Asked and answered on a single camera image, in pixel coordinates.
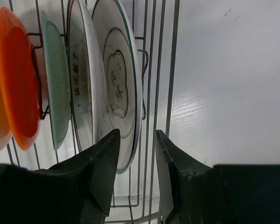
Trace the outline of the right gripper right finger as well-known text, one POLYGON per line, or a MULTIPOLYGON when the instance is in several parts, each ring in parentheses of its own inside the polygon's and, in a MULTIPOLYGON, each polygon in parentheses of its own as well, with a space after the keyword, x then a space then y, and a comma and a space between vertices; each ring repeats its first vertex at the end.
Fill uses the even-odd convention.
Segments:
POLYGON ((209 167, 156 131, 166 224, 280 224, 280 165, 209 167))

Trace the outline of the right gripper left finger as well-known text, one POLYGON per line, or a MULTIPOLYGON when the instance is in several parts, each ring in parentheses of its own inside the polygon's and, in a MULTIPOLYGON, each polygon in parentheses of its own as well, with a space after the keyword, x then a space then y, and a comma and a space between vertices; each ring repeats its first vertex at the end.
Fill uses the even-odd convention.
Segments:
POLYGON ((120 131, 48 169, 0 164, 0 224, 102 224, 110 213, 120 131))

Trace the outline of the white plate red characters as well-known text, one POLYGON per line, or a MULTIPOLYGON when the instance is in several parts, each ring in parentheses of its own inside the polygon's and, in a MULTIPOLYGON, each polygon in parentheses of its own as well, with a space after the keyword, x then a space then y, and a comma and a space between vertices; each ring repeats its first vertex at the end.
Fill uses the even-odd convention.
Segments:
POLYGON ((97 34, 85 3, 70 0, 67 16, 72 114, 78 149, 83 151, 103 136, 105 73, 97 34))

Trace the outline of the blue floral green plate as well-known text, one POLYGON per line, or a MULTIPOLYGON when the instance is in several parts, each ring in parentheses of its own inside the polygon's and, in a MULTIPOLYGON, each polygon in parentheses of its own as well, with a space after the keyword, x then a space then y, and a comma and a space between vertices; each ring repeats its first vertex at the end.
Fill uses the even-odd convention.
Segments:
POLYGON ((41 11, 41 25, 52 141, 53 148, 58 150, 71 118, 68 59, 59 31, 44 11, 41 11))

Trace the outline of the white plate green rim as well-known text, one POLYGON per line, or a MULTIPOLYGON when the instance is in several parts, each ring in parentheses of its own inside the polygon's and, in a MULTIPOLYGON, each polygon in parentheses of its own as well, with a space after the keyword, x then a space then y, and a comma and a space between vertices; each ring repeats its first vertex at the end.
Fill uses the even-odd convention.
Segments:
POLYGON ((138 49, 120 0, 97 0, 92 21, 103 59, 107 121, 120 130, 117 173, 126 172, 135 157, 142 124, 142 80, 138 49))

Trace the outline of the orange plate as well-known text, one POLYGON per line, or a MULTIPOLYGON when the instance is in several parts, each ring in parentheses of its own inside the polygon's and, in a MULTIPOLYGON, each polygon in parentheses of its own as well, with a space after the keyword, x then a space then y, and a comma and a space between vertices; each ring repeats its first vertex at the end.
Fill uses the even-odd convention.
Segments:
POLYGON ((21 20, 0 9, 0 86, 7 120, 18 146, 26 151, 40 127, 40 82, 33 66, 33 44, 21 20))

